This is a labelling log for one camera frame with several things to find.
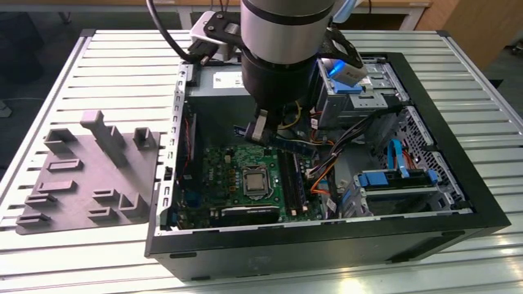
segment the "ram slot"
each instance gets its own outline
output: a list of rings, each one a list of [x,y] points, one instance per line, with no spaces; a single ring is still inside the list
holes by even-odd
[[[278,150],[278,163],[279,163],[279,175],[282,178],[282,187],[285,188],[285,200],[287,213],[291,216],[298,215],[299,211],[299,196],[297,193],[295,186],[295,165],[293,162],[293,156],[290,153]]]

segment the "blue light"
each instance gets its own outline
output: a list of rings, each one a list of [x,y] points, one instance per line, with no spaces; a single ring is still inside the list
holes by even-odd
[[[329,77],[334,76],[345,67],[345,62],[342,60],[338,60],[335,62],[334,68],[329,72]]]

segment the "cable connector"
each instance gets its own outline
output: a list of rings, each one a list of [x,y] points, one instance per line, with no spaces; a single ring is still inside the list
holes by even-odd
[[[219,45],[198,39],[189,47],[193,56],[198,56],[199,63],[205,66],[219,50]]]

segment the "open computer tower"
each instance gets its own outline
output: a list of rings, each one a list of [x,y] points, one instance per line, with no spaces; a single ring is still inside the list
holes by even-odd
[[[420,260],[510,225],[404,55],[362,57],[358,89],[318,63],[282,149],[242,138],[255,105],[239,64],[181,66],[146,248],[181,280]],[[327,145],[388,108],[318,180],[329,152],[298,141],[313,133]]]

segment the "motherboard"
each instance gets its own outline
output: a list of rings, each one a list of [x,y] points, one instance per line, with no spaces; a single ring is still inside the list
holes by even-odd
[[[205,149],[202,193],[186,193],[185,228],[255,225],[322,218],[303,175],[311,159],[255,145]]]

